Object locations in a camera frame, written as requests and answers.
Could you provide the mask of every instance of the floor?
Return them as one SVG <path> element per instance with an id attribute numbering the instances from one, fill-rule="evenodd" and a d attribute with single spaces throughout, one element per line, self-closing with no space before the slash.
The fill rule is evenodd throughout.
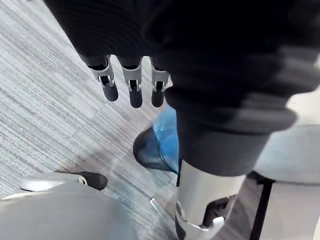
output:
<path id="1" fill-rule="evenodd" d="M 0 1 L 0 198 L 23 176 L 99 172 L 108 178 L 103 192 L 126 207 L 140 240 L 174 239 L 149 199 L 169 205 L 176 176 L 147 170 L 132 155 L 135 137 L 165 108 L 152 107 L 149 60 L 142 62 L 139 109 L 130 106 L 119 63 L 111 62 L 116 102 L 107 102 L 41 0 Z M 214 239 L 249 239 L 260 194 L 261 187 L 248 179 Z"/>

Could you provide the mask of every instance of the black sleeve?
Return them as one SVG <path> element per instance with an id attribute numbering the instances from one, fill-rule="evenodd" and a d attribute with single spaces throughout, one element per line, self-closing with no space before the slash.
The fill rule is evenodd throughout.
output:
<path id="1" fill-rule="evenodd" d="M 288 99 L 319 84 L 319 2 L 184 3 L 167 2 L 158 16 L 167 25 L 145 32 L 165 44 L 156 64 L 173 82 L 181 157 L 211 174 L 247 174 L 270 134 L 295 121 Z"/>
<path id="2" fill-rule="evenodd" d="M 250 172 L 286 109 L 319 84 L 316 0 L 44 0 L 84 57 L 151 55 L 169 71 L 181 157 L 220 176 Z"/>

